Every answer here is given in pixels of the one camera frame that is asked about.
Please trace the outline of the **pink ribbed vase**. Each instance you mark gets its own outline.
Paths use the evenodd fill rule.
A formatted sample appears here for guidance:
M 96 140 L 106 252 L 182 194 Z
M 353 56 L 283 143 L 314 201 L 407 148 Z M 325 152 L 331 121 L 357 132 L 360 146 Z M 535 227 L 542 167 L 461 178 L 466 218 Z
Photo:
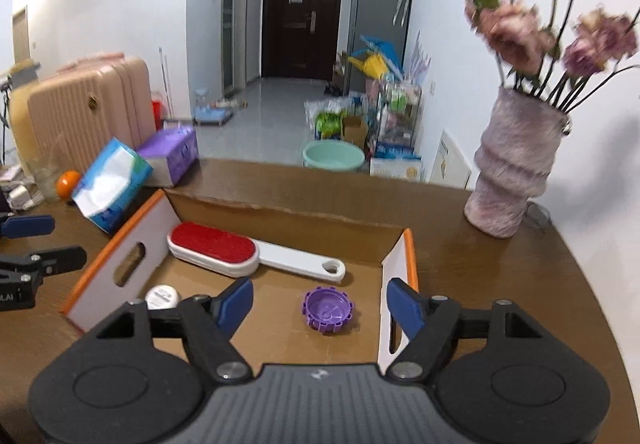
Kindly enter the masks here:
M 570 116 L 537 97 L 502 88 L 474 155 L 478 177 L 464 206 L 483 233 L 512 237 L 529 199 L 544 194 Z

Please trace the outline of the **red cardboard box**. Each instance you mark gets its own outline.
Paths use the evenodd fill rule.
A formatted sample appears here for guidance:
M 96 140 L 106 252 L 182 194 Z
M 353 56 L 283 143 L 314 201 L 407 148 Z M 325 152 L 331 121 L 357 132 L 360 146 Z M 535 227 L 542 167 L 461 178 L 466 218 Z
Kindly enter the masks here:
M 247 363 L 387 368 L 408 339 L 388 312 L 393 279 L 416 286 L 410 230 L 159 190 L 82 274 L 62 311 L 80 330 L 122 304 L 170 308 L 248 278 L 252 309 L 233 336 Z

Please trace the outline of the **yellow watering can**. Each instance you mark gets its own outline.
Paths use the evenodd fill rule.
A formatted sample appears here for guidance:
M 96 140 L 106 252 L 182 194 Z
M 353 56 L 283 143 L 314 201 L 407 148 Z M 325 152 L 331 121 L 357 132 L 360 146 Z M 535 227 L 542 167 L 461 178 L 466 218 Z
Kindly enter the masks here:
M 369 53 L 364 60 L 355 56 L 349 56 L 347 60 L 369 79 L 378 80 L 390 72 L 390 68 L 380 53 Z

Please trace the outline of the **dried pink roses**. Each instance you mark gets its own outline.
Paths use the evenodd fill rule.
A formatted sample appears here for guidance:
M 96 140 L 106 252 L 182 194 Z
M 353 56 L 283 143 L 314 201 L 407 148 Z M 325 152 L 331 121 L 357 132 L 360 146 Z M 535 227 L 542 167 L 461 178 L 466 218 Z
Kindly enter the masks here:
M 573 18 L 573 6 L 553 1 L 542 19 L 523 0 L 464 0 L 464 14 L 494 53 L 502 86 L 568 114 L 593 96 L 595 76 L 633 70 L 639 52 L 637 15 L 595 8 Z

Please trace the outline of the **yellow thermos bottle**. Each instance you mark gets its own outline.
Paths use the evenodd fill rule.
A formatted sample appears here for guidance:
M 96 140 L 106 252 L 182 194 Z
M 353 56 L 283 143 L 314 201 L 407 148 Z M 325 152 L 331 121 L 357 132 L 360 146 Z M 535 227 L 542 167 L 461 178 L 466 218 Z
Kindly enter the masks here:
M 30 94 L 38 86 L 40 63 L 31 58 L 16 63 L 10 70 L 11 96 L 9 104 L 10 126 L 14 137 L 18 159 L 24 170 L 29 161 L 39 157 L 28 102 Z

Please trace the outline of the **green plastic basin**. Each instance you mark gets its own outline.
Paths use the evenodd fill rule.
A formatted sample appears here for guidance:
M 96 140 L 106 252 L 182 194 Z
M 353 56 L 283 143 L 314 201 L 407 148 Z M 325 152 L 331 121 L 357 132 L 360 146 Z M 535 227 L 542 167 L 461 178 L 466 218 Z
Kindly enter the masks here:
M 354 144 L 343 141 L 313 141 L 303 149 L 303 164 L 307 168 L 352 172 L 364 164 L 364 153 Z

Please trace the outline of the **pink suitcase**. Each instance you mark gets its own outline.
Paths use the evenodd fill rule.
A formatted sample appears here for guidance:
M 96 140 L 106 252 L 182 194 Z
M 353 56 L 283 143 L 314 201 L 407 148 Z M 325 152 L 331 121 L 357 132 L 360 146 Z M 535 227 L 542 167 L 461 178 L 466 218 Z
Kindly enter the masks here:
M 113 138 L 138 148 L 155 132 L 148 65 L 122 53 L 95 55 L 58 70 L 30 92 L 36 158 L 85 172 Z

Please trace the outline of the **grey refrigerator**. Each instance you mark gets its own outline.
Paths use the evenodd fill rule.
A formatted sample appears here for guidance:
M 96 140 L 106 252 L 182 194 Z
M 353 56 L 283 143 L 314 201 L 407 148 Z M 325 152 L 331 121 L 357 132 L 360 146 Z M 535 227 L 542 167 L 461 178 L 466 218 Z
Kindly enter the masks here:
M 398 0 L 352 0 L 347 35 L 349 55 L 367 48 L 361 40 L 365 36 L 390 43 L 399 60 L 404 61 L 408 24 L 403 25 L 401 17 L 393 22 L 397 3 Z

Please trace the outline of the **blue tissue pack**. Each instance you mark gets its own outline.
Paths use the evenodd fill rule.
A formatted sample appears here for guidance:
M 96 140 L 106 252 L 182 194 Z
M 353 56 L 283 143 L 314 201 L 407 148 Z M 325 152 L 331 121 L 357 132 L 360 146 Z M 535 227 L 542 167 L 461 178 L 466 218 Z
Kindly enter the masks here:
M 111 234 L 151 173 L 143 157 L 112 138 L 80 179 L 72 201 L 86 219 Z

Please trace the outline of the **purple bottle cap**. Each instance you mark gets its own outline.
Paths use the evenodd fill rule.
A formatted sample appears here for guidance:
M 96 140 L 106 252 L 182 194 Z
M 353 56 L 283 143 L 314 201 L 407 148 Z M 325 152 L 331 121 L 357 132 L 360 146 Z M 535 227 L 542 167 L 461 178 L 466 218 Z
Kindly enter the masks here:
M 335 287 L 316 287 L 305 294 L 302 312 L 306 325 L 322 334 L 337 334 L 352 320 L 354 304 Z

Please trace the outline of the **dark entrance door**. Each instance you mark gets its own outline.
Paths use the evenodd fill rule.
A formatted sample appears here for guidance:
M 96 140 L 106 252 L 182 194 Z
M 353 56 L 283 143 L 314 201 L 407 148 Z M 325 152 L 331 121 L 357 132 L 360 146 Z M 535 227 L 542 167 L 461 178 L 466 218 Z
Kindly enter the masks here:
M 264 0 L 262 76 L 329 81 L 341 0 Z

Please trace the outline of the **purple tissue box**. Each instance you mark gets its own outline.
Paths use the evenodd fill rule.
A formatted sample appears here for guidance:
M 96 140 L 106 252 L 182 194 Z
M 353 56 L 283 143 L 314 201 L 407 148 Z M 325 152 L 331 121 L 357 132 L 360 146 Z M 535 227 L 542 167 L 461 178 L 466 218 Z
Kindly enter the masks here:
M 198 138 L 193 126 L 159 130 L 137 153 L 152 168 L 146 187 L 173 188 L 198 160 Z

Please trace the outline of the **clear glass cup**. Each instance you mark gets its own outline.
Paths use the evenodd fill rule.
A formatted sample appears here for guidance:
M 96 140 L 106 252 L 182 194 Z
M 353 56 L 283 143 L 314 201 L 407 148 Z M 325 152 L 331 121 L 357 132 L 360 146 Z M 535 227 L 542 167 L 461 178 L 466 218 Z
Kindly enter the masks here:
M 40 194 L 51 204 L 60 201 L 56 183 L 65 171 L 70 170 L 66 148 L 65 135 L 60 133 L 54 140 L 46 141 L 39 146 L 38 155 L 28 163 Z

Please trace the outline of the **red white lint brush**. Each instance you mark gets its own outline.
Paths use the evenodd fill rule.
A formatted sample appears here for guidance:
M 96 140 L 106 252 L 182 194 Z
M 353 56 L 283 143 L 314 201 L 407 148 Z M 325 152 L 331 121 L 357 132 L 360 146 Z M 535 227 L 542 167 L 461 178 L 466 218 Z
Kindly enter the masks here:
M 261 265 L 297 276 L 336 282 L 346 276 L 346 265 L 332 256 L 320 256 L 270 242 L 183 222 L 167 235 L 170 253 L 177 259 L 230 278 L 254 274 Z

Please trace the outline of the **orange fruit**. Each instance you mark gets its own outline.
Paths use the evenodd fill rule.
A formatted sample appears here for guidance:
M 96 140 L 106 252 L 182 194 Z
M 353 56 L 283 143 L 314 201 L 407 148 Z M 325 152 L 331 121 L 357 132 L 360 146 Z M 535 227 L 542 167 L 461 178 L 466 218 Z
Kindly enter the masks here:
M 69 202 L 72 199 L 73 192 L 78 186 L 82 175 L 76 170 L 68 170 L 63 172 L 56 180 L 55 191 L 62 201 Z

